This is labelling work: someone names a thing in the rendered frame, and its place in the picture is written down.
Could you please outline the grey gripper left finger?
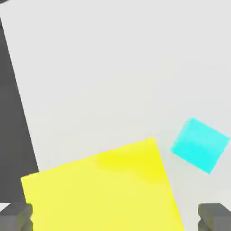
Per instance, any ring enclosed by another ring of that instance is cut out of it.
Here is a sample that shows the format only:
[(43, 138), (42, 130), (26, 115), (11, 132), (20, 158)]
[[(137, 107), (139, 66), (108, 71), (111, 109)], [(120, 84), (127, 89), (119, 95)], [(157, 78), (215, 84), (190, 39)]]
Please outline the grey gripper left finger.
[(33, 231), (29, 203), (11, 203), (0, 212), (0, 231)]

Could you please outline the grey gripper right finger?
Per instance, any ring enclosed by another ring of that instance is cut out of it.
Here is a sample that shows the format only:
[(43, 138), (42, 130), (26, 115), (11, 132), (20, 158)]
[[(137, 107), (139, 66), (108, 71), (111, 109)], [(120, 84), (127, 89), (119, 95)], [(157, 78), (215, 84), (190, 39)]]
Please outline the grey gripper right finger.
[(199, 204), (198, 215), (198, 231), (231, 231), (231, 211), (221, 203)]

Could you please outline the small cyan cube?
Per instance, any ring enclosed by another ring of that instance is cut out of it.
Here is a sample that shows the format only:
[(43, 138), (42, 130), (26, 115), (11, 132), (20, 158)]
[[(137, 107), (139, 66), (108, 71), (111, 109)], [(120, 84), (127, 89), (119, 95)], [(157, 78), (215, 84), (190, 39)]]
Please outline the small cyan cube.
[(231, 138), (191, 118), (174, 141), (171, 152), (210, 174)]

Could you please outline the large yellow box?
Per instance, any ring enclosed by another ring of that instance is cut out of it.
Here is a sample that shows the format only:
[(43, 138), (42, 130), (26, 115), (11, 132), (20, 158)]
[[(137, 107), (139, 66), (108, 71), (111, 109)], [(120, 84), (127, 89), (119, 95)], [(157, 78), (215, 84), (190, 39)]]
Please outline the large yellow box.
[(21, 182), (33, 231), (184, 231), (154, 138)]

